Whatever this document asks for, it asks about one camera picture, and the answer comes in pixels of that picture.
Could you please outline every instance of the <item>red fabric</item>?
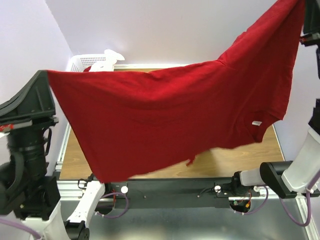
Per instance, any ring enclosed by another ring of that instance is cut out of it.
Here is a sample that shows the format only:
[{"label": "red fabric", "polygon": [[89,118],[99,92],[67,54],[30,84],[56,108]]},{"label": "red fabric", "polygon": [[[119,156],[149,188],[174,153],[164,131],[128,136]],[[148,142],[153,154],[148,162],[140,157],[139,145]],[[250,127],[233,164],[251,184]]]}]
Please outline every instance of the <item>red fabric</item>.
[{"label": "red fabric", "polygon": [[149,73],[48,71],[96,177],[124,181],[261,142],[287,109],[304,2],[277,1],[218,60]]}]

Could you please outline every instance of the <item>wooden tabletop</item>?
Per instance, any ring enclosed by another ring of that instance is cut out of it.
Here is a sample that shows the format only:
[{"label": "wooden tabletop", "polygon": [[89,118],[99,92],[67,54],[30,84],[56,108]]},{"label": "wooden tabletop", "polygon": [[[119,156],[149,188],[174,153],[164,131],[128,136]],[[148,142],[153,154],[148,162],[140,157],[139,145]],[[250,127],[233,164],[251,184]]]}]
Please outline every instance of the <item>wooden tabletop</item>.
[{"label": "wooden tabletop", "polygon": [[[129,70],[149,72],[152,69],[127,69],[124,71]],[[258,168],[262,162],[278,161],[283,161],[283,156],[274,128],[271,126],[266,131],[262,143],[253,143],[235,149],[210,149],[199,154],[193,164],[189,166],[186,166],[188,161],[184,161],[155,172],[136,175],[133,178],[231,177],[234,172]],[[71,130],[60,179],[86,179],[91,173],[78,140]]]}]

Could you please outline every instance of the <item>screw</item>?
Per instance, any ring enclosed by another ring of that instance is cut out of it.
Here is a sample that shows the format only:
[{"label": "screw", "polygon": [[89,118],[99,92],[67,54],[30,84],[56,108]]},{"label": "screw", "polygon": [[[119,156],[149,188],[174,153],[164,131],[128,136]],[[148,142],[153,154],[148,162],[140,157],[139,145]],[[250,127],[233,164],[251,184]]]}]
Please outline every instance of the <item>screw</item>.
[{"label": "screw", "polygon": [[215,186],[215,187],[214,187],[214,191],[215,191],[216,193],[220,193],[220,192],[221,192],[221,187],[220,187],[219,185]]}]

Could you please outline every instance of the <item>red shirt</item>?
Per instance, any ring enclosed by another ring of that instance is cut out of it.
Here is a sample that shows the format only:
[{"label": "red shirt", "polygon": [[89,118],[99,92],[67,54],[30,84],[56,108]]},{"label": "red shirt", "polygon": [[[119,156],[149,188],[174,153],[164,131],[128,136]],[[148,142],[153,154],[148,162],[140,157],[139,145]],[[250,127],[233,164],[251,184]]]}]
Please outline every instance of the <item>red shirt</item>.
[{"label": "red shirt", "polygon": [[217,60],[146,72],[48,71],[92,172],[104,183],[261,142],[283,119],[304,0],[278,0]]}]

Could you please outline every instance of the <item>plastic basket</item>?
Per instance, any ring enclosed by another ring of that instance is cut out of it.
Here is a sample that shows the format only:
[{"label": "plastic basket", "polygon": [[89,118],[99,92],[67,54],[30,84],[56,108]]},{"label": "plastic basket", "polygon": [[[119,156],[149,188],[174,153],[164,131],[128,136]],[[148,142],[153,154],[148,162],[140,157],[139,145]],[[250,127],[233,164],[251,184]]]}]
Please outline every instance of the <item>plastic basket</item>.
[{"label": "plastic basket", "polygon": [[83,72],[87,67],[92,66],[96,62],[106,60],[104,54],[83,54],[73,56],[66,68],[68,72]]}]

